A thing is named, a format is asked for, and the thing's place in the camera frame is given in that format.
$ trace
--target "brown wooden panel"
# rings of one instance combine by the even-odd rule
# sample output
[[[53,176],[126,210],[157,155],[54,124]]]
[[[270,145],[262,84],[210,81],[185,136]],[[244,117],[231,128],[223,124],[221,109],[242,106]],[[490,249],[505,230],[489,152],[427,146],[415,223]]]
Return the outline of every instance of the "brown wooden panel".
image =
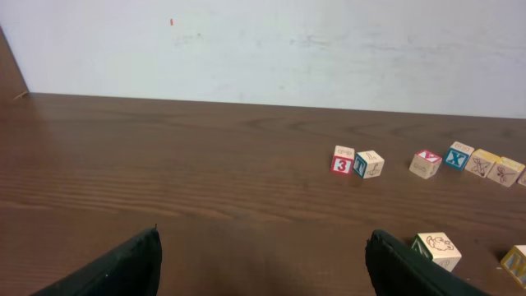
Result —
[[[27,91],[24,78],[0,27],[0,101],[13,100]]]
[[[522,295],[499,259],[526,242],[526,187],[413,154],[453,141],[526,162],[526,121],[30,94],[0,109],[0,294],[24,295],[158,224],[159,295],[373,295],[373,229],[443,231],[454,273]],[[379,178],[330,172],[335,145]]]

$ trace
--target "cube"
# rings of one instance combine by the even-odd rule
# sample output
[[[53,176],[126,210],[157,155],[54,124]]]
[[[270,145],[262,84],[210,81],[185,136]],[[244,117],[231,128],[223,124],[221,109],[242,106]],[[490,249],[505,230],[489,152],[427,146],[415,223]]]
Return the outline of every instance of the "cube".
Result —
[[[519,180],[517,180],[517,183],[526,186],[526,169],[524,170],[523,174],[519,177]]]
[[[428,150],[422,150],[414,155],[409,170],[422,178],[430,178],[441,166],[442,158]]]
[[[447,271],[452,271],[462,257],[444,233],[417,234],[411,248]]]
[[[330,170],[335,173],[351,174],[354,163],[354,149],[336,146]]]
[[[475,148],[455,142],[451,145],[450,149],[444,157],[445,164],[451,168],[462,170],[466,166],[469,160],[469,156],[475,151]]]
[[[513,185],[515,181],[517,181],[523,170],[524,164],[520,164],[506,157],[500,157],[495,162],[493,168],[491,168],[491,171],[487,175],[487,178],[501,185],[509,187]]]
[[[384,163],[384,159],[373,150],[358,152],[354,171],[362,178],[378,177],[384,168]]]
[[[526,246],[513,246],[502,258],[501,265],[521,288],[526,289]]]
[[[465,170],[476,174],[478,177],[485,178],[497,160],[499,160],[499,156],[478,149],[471,155]]]

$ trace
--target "wooden table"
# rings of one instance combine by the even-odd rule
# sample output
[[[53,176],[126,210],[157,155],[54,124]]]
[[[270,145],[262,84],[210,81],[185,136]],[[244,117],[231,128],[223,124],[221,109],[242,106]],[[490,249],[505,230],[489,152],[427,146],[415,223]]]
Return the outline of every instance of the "wooden table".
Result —
[[[444,231],[459,277],[522,295],[499,268],[526,243],[526,187],[442,165],[462,141],[526,163],[526,121],[31,94],[0,106],[0,294],[25,295],[158,225],[159,295],[371,295],[367,239]],[[381,177],[331,173],[336,145]]]

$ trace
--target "toy block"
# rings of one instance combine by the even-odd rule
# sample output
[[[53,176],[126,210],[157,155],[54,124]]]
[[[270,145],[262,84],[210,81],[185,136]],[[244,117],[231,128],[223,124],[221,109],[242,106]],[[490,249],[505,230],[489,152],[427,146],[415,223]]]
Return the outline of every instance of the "toy block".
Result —
[[[422,178],[430,178],[441,166],[442,158],[428,150],[422,150],[414,155],[409,170]]]
[[[509,187],[517,181],[524,170],[524,164],[510,160],[506,157],[500,157],[491,168],[487,178]]]
[[[363,151],[356,154],[354,171],[362,178],[378,177],[384,168],[385,160],[375,151]]]
[[[517,180],[517,183],[519,183],[520,185],[526,186],[526,169],[524,170],[523,174]]]
[[[462,257],[444,233],[417,234],[411,248],[447,271],[452,271]]]
[[[473,152],[465,170],[485,178],[497,160],[499,160],[499,156],[479,149]]]
[[[336,146],[330,170],[335,173],[351,174],[354,163],[354,149]]]
[[[515,281],[526,289],[526,246],[513,246],[502,258],[501,265],[515,279]]]
[[[455,142],[451,145],[450,149],[444,157],[445,164],[451,168],[462,170],[466,166],[469,160],[469,156],[475,151],[475,148]]]

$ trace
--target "whiteboard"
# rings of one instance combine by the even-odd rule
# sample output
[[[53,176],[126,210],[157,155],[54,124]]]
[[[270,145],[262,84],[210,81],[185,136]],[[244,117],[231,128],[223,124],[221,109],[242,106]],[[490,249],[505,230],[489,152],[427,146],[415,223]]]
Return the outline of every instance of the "whiteboard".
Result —
[[[2,0],[32,92],[526,118],[522,0]]]

